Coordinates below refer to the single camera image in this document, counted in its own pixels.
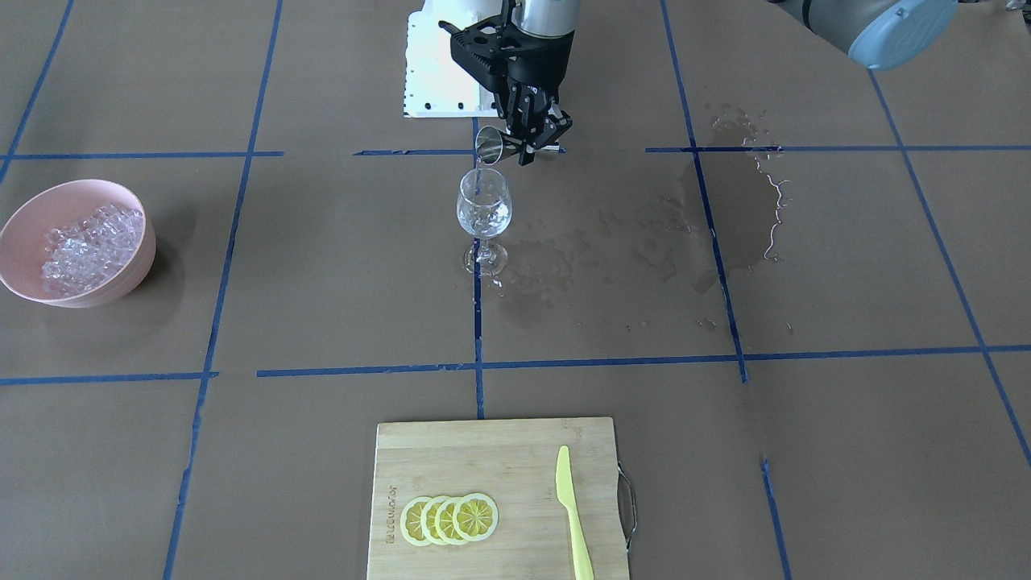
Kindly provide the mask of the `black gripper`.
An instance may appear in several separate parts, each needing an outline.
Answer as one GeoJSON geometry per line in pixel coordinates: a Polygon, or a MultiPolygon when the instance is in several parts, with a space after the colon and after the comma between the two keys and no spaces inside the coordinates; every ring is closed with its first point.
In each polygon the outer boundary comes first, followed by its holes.
{"type": "Polygon", "coordinates": [[[559,88],[573,40],[572,32],[556,38],[503,33],[501,48],[509,61],[503,118],[508,134],[522,144],[520,166],[529,165],[537,151],[557,144],[572,127],[570,115],[561,110],[559,88]]]}

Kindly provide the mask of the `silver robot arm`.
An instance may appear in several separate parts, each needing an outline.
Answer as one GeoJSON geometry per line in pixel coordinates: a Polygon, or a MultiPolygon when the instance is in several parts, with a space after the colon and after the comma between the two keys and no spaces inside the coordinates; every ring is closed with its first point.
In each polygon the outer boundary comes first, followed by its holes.
{"type": "MultiPolygon", "coordinates": [[[[565,78],[583,4],[578,1],[504,1],[499,14],[467,31],[479,49],[503,129],[475,137],[479,161],[516,157],[530,164],[573,125],[562,109],[565,78]]],[[[954,1],[780,1],[778,7],[869,70],[896,68],[924,52],[956,15],[954,1]]]]}

